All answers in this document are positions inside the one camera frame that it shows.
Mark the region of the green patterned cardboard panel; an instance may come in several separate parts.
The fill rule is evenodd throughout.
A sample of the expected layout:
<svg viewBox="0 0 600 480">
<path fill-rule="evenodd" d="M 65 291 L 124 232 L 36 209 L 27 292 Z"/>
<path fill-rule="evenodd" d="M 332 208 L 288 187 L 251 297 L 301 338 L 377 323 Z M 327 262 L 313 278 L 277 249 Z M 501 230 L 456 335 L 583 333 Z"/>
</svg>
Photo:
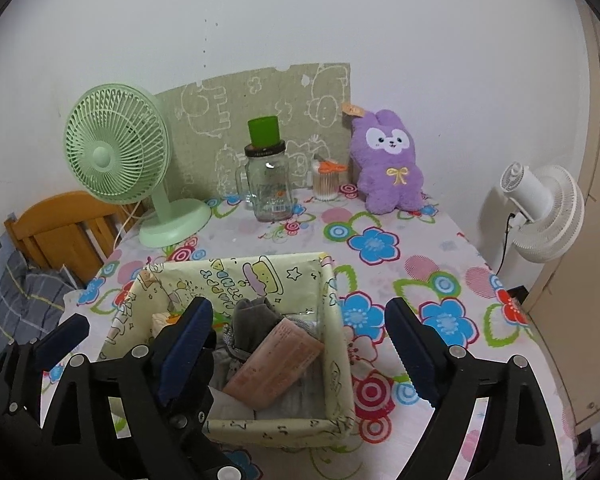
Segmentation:
<svg viewBox="0 0 600 480">
<path fill-rule="evenodd" d="M 314 159 L 349 161 L 342 106 L 350 97 L 345 62 L 245 70 L 159 93 L 173 145 L 166 192 L 171 200 L 232 195 L 248 151 L 278 142 L 291 184 L 306 188 Z"/>
</svg>

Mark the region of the green desk fan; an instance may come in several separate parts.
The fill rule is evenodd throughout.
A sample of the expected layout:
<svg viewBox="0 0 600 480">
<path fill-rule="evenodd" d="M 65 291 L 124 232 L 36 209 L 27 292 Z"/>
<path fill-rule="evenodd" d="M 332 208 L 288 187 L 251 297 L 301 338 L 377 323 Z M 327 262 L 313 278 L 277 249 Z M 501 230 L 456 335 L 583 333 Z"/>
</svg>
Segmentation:
<svg viewBox="0 0 600 480">
<path fill-rule="evenodd" d="M 178 244 L 211 218 L 201 200 L 168 197 L 170 127 L 161 103 L 141 88 L 100 84 L 87 90 L 68 116 L 64 150 L 76 180 L 99 200 L 113 205 L 151 200 L 154 214 L 140 222 L 146 247 Z"/>
</svg>

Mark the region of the white standing fan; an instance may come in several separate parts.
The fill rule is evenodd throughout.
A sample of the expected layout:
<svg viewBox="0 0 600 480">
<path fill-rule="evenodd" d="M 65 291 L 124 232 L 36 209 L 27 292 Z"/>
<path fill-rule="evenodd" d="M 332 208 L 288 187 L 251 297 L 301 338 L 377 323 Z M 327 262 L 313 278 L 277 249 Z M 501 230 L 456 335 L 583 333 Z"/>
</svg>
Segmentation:
<svg viewBox="0 0 600 480">
<path fill-rule="evenodd" d="M 577 180 L 563 166 L 532 170 L 513 162 L 498 182 L 514 206 L 508 226 L 513 248 L 524 260 L 547 263 L 565 255 L 584 223 L 585 200 Z"/>
</svg>

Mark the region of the black bag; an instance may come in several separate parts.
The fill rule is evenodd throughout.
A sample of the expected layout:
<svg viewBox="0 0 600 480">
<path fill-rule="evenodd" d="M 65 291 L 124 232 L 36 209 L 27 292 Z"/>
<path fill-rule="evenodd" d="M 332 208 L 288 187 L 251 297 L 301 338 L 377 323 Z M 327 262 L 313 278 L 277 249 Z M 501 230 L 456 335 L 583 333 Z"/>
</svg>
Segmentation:
<svg viewBox="0 0 600 480">
<path fill-rule="evenodd" d="M 213 419 L 267 420 L 283 418 L 323 418 L 326 413 L 321 355 L 302 376 L 268 408 L 255 411 L 228 394 L 224 386 L 245 362 L 234 359 L 227 351 L 224 338 L 213 351 L 214 372 L 210 380 L 213 396 Z"/>
</svg>

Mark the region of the grey drawstring pouch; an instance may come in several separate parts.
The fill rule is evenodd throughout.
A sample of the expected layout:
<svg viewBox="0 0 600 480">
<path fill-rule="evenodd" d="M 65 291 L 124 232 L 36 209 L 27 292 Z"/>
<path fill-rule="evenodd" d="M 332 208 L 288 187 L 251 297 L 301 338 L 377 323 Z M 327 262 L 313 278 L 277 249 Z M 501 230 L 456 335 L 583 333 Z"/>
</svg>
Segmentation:
<svg viewBox="0 0 600 480">
<path fill-rule="evenodd" d="M 230 356 L 247 361 L 282 318 L 266 297 L 239 300 L 223 336 Z"/>
</svg>

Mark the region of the beige door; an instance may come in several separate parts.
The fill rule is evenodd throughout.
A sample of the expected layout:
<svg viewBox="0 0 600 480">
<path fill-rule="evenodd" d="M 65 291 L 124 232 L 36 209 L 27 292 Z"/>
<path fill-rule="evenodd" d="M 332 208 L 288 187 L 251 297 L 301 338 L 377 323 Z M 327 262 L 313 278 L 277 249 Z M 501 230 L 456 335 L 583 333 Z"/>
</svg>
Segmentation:
<svg viewBox="0 0 600 480">
<path fill-rule="evenodd" d="M 527 311 L 568 419 L 582 432 L 600 422 L 600 20 L 584 0 L 577 5 L 590 71 L 588 134 L 579 177 L 585 218 L 568 252 L 544 266 Z"/>
</svg>

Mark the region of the purple bunny plush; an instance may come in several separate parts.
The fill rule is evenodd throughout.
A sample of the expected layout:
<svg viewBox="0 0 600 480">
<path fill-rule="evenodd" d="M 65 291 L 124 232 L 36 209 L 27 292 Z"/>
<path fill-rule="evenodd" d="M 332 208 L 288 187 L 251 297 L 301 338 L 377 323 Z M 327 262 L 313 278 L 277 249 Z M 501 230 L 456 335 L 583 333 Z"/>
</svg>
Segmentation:
<svg viewBox="0 0 600 480">
<path fill-rule="evenodd" d="M 362 110 L 347 104 L 351 119 L 350 159 L 356 186 L 372 214 L 396 209 L 416 211 L 424 206 L 424 174 L 416 162 L 415 142 L 393 110 Z"/>
</svg>

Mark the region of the pink paper packet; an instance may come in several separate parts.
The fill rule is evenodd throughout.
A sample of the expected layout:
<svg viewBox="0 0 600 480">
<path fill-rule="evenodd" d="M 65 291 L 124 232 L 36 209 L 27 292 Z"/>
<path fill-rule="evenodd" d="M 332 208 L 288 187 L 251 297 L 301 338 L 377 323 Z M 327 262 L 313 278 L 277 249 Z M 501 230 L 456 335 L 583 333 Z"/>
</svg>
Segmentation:
<svg viewBox="0 0 600 480">
<path fill-rule="evenodd" d="M 224 386 L 222 393 L 259 411 L 288 390 L 321 355 L 325 346 L 283 318 Z"/>
</svg>

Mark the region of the glass mason jar mug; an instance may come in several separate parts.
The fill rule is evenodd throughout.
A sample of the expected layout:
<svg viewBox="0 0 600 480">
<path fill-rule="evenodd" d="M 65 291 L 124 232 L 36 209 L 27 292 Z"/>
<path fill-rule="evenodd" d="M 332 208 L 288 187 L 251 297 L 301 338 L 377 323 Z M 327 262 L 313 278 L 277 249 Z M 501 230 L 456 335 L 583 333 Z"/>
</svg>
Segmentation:
<svg viewBox="0 0 600 480">
<path fill-rule="evenodd" d="M 289 219 L 294 209 L 284 141 L 269 148 L 245 147 L 246 161 L 235 170 L 238 195 L 261 222 Z"/>
</svg>

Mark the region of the green cup on jar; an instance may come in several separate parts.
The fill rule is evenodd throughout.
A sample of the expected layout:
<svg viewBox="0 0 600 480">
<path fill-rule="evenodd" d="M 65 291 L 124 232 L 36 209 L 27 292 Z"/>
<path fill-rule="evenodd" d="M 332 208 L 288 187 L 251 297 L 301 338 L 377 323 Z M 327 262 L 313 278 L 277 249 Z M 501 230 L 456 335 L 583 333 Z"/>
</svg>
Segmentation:
<svg viewBox="0 0 600 480">
<path fill-rule="evenodd" d="M 280 142 L 279 124 L 276 116 L 250 119 L 248 130 L 254 148 L 270 148 Z"/>
</svg>

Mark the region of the floral tablecloth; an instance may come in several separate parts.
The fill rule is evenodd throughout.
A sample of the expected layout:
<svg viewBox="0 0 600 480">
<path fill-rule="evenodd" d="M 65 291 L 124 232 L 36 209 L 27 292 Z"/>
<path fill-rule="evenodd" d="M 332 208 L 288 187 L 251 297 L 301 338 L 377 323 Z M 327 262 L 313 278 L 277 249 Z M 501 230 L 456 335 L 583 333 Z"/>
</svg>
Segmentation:
<svg viewBox="0 0 600 480">
<path fill-rule="evenodd" d="M 210 207 L 210 222 L 182 244 L 148 249 L 129 234 L 94 278 L 69 296 L 66 310 L 90 321 L 81 352 L 96 358 L 132 281 L 146 264 L 329 254 L 346 324 L 358 420 L 349 439 L 328 448 L 233 448 L 228 455 L 249 478 L 392 479 L 398 474 L 431 408 L 417 396 L 382 325 L 382 311 L 393 297 L 403 298 L 445 342 L 466 348 L 476 358 L 524 356 L 553 419 L 562 474 L 574 477 L 573 423 L 530 322 L 436 202 L 428 200 L 414 212 L 374 217 L 352 192 L 331 202 L 301 192 L 292 217 L 277 223 L 259 222 L 233 197 L 210 200 Z"/>
</svg>

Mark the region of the grey plaid pillow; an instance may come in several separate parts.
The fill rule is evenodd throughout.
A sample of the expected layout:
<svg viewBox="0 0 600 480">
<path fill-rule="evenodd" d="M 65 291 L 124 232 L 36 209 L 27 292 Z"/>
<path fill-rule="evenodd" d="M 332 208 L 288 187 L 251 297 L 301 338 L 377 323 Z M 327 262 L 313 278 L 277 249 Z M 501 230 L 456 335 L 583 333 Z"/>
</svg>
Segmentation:
<svg viewBox="0 0 600 480">
<path fill-rule="evenodd" d="M 0 351 L 52 332 L 65 311 L 65 294 L 81 286 L 65 266 L 41 269 L 15 250 L 0 278 Z"/>
</svg>

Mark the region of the yellow cartoon fabric box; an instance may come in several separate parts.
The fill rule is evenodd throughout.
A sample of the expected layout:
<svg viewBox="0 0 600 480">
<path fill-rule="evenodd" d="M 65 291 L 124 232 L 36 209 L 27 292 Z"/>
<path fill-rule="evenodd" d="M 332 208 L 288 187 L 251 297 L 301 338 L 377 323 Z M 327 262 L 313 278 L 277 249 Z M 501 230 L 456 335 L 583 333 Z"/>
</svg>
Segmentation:
<svg viewBox="0 0 600 480">
<path fill-rule="evenodd" d="M 324 346 L 301 379 L 302 386 L 318 389 L 309 411 L 241 415 L 217 400 L 215 413 L 204 424 L 211 440 L 268 448 L 322 448 L 350 434 L 354 402 L 348 343 L 329 255 L 300 252 L 151 264 L 137 275 L 111 322 L 100 358 L 121 358 L 146 344 L 157 314 L 180 313 L 197 296 L 210 301 L 215 325 L 230 322 L 239 300 L 263 297 L 286 318 L 306 323 Z"/>
</svg>

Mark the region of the cotton swab jar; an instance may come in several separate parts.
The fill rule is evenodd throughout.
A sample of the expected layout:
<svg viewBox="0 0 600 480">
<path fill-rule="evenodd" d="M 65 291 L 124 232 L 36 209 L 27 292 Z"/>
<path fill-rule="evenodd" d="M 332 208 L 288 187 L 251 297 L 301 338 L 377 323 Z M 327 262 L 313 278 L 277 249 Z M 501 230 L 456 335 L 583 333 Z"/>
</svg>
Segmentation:
<svg viewBox="0 0 600 480">
<path fill-rule="evenodd" d="M 314 158 L 312 162 L 312 191 L 317 200 L 336 200 L 348 167 L 330 159 Z"/>
</svg>

